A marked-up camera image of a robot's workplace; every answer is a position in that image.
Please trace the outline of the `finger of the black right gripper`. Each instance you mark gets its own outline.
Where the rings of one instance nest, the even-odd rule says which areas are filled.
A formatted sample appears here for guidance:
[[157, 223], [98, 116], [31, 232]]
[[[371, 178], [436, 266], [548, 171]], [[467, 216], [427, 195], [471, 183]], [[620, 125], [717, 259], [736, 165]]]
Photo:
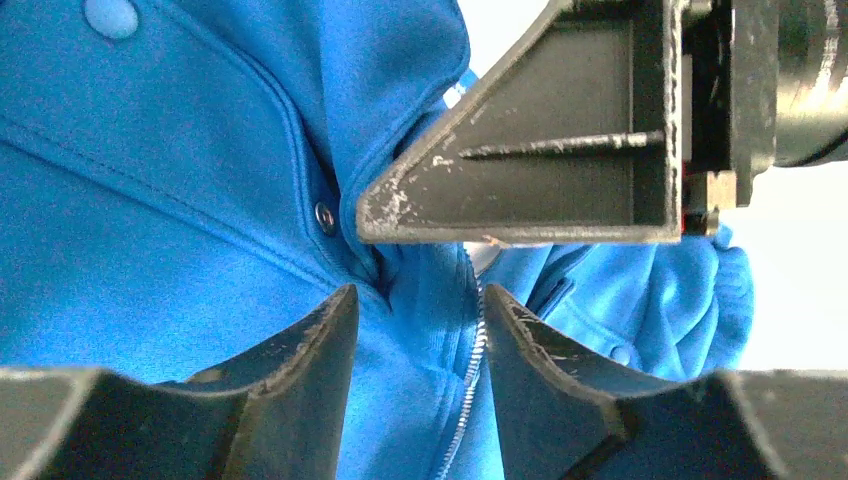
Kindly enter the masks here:
[[552, 1], [360, 196], [366, 243], [681, 238], [679, 1]]

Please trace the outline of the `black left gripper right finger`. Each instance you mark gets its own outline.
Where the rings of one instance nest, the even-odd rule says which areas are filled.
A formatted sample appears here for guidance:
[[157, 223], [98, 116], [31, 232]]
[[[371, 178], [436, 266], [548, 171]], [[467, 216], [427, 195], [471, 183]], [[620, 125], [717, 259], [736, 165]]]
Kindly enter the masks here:
[[666, 381], [539, 320], [505, 289], [484, 296], [509, 479], [843, 479], [843, 371], [718, 370]]

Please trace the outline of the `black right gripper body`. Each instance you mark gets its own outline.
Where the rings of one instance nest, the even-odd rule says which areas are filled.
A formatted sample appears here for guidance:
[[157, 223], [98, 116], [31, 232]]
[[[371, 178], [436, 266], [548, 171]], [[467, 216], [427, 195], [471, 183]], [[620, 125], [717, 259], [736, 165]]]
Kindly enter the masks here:
[[683, 13], [686, 235], [712, 236], [755, 178], [847, 158], [843, 1], [690, 1]]

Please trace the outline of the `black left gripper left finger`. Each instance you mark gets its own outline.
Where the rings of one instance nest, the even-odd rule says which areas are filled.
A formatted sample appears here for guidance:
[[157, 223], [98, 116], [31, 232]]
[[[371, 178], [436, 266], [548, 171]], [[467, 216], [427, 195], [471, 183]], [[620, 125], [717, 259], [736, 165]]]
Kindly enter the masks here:
[[184, 382], [3, 368], [5, 479], [332, 479], [357, 342], [346, 285]]

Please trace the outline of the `blue zip-up jacket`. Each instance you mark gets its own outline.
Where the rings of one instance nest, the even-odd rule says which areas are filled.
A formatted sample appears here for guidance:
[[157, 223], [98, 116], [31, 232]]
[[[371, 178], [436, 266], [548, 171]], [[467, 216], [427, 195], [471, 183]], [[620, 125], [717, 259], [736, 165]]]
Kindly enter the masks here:
[[625, 366], [735, 366], [754, 287], [671, 245], [378, 245], [357, 197], [468, 77], [454, 1], [5, 1], [1, 361], [185, 378], [360, 293], [342, 479], [500, 479], [478, 302]]

